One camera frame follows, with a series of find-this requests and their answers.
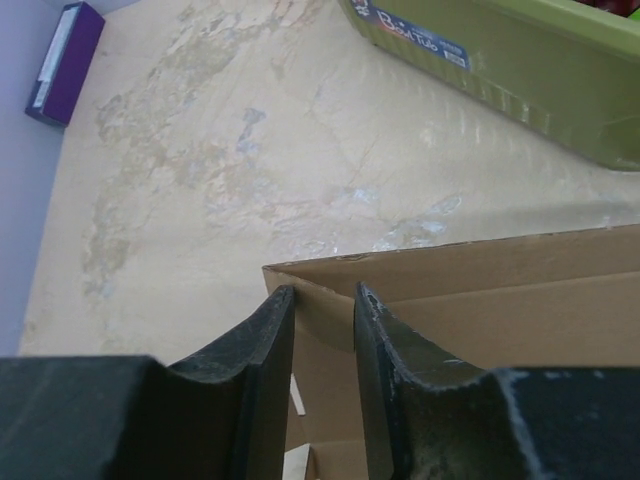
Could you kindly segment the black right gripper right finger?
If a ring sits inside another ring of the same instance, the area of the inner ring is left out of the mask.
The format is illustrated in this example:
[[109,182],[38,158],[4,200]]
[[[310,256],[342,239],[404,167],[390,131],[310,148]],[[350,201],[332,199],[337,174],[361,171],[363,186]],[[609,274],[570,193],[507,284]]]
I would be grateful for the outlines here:
[[373,479],[635,479],[639,372],[484,370],[356,288],[354,348]]

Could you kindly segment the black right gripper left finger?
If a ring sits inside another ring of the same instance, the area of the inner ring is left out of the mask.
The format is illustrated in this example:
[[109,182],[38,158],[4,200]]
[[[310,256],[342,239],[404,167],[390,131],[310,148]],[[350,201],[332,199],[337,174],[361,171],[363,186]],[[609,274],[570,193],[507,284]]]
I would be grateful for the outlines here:
[[148,355],[1,362],[5,479],[278,479],[295,292],[171,365]]

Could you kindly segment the brown cardboard paper box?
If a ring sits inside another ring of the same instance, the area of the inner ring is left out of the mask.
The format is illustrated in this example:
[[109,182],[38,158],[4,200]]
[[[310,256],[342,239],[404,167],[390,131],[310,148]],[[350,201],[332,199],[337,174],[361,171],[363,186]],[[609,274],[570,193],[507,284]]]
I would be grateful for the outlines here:
[[286,449],[307,479],[373,479],[354,348],[356,288],[457,358],[489,370],[629,367],[639,372],[635,225],[266,266],[294,288]]

